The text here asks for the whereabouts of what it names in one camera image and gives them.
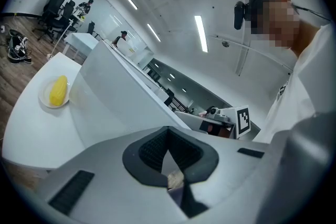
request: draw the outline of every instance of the white partition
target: white partition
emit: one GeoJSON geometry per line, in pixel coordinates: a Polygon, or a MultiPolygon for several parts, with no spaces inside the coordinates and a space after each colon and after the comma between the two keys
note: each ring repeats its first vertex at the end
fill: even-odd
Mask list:
{"type": "Polygon", "coordinates": [[[70,111],[85,145],[165,125],[187,125],[100,41],[70,91],[70,111]]]}

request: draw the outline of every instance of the floor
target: floor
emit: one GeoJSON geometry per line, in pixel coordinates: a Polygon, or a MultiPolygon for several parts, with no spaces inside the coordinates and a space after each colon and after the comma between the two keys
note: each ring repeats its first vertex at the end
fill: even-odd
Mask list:
{"type": "MultiPolygon", "coordinates": [[[[24,90],[25,86],[37,73],[38,70],[47,62],[47,54],[51,53],[54,44],[50,43],[49,37],[44,36],[40,41],[37,38],[42,34],[39,31],[32,32],[33,28],[41,28],[37,24],[36,18],[28,17],[5,17],[1,18],[1,25],[5,25],[6,32],[0,34],[0,150],[2,148],[2,139],[5,133],[6,124],[10,113],[19,98],[20,94],[24,90]],[[28,38],[28,49],[31,50],[32,63],[19,63],[18,65],[12,65],[7,60],[7,37],[8,29],[18,30],[20,33],[28,38]]],[[[57,45],[54,55],[58,52],[62,52],[65,43],[60,41],[57,45]]],[[[69,49],[67,56],[72,58],[75,55],[75,51],[69,49]]],[[[83,64],[85,56],[78,53],[75,62],[83,64]]],[[[40,180],[40,175],[28,168],[18,167],[3,161],[9,176],[18,184],[22,184],[30,189],[35,189],[40,180]]]]}

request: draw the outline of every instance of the person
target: person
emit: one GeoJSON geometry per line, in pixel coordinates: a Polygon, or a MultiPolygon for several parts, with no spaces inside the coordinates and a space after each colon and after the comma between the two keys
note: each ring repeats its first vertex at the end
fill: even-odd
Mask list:
{"type": "Polygon", "coordinates": [[[89,13],[92,3],[93,3],[93,0],[89,0],[87,3],[83,2],[78,5],[78,7],[81,7],[83,9],[81,16],[84,16],[89,13]]]}
{"type": "Polygon", "coordinates": [[[122,38],[123,40],[126,41],[126,36],[127,36],[127,32],[126,32],[126,31],[121,31],[121,36],[118,36],[118,37],[112,42],[112,44],[114,44],[116,47],[118,47],[118,46],[117,46],[117,43],[118,43],[119,39],[122,38]]]}
{"type": "Polygon", "coordinates": [[[251,33],[290,49],[297,57],[293,73],[279,89],[264,127],[253,139],[270,143],[275,133],[291,129],[313,116],[317,109],[327,112],[335,108],[334,29],[332,24],[317,27],[300,19],[297,10],[300,7],[291,0],[249,0],[248,5],[251,33]]]}

